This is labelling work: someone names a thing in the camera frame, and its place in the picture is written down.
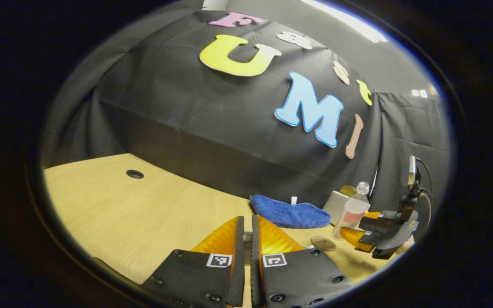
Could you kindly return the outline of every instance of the round coaster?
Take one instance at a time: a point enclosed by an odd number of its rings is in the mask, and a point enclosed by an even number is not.
[[[330,252],[331,250],[334,250],[336,248],[336,244],[334,244],[332,240],[329,240],[328,238],[323,236],[313,236],[311,238],[311,243],[313,243],[313,246],[327,252]]]

